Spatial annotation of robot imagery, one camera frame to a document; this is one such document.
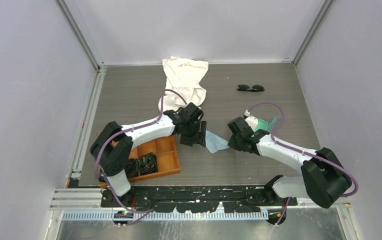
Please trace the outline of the light blue cleaning cloth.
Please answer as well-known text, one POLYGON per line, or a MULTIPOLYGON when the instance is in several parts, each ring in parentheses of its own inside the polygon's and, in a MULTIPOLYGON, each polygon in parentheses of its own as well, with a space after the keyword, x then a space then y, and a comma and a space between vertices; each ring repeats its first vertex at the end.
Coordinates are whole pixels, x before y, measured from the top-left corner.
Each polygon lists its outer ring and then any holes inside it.
POLYGON ((229 148, 228 141, 210 131, 205 133, 205 145, 211 154, 218 151, 226 150, 229 148))

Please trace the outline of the grey-blue glasses case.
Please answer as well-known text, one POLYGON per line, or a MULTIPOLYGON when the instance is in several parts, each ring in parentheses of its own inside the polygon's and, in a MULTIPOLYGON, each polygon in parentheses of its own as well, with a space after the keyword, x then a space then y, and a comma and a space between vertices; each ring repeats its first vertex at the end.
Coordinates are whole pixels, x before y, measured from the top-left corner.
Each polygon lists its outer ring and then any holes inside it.
POLYGON ((276 117, 273 117, 270 121, 266 121, 264 119, 257 118, 257 124, 256 124, 256 127, 254 128, 254 131, 264 130, 264 131, 267 131, 269 133, 272 133, 274 128, 275 128, 276 122, 277 122, 276 117))

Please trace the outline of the white cloth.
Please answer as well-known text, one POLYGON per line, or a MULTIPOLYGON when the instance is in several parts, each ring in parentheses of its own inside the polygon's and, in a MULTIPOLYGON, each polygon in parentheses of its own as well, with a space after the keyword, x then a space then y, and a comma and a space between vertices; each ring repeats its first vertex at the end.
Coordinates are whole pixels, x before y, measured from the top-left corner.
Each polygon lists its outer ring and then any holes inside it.
POLYGON ((158 101, 158 110, 176 111, 189 103, 194 103, 200 108, 207 94, 200 82, 209 70, 209 63, 175 56, 165 58, 161 62, 166 76, 167 91, 158 101))

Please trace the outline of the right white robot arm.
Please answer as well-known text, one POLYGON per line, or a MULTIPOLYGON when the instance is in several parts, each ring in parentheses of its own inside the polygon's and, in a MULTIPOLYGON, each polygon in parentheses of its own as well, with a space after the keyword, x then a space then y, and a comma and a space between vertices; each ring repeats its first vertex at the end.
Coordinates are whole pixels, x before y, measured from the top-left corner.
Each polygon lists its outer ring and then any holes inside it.
POLYGON ((277 160, 300 174, 277 175, 264 186, 264 198, 270 205, 278 205, 286 198, 306 198, 327 209, 347 190, 357 189, 329 148, 307 149, 282 141, 264 129, 254 130, 248 117, 237 117, 227 126, 232 133, 230 148, 277 160))

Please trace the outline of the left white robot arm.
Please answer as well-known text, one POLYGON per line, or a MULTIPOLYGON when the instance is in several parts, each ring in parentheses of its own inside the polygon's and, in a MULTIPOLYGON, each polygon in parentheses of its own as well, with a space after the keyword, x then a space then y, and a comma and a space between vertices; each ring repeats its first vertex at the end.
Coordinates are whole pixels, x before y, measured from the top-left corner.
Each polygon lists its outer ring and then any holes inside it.
POLYGON ((165 110, 157 117, 135 124, 109 122, 89 149, 96 163, 95 177, 98 178, 99 170, 102 170, 105 182, 114 191, 114 202, 120 207, 127 207, 133 197, 125 168, 132 149, 172 135, 179 135, 182 145, 205 147, 207 122, 203 117, 204 112, 191 102, 185 107, 165 110))

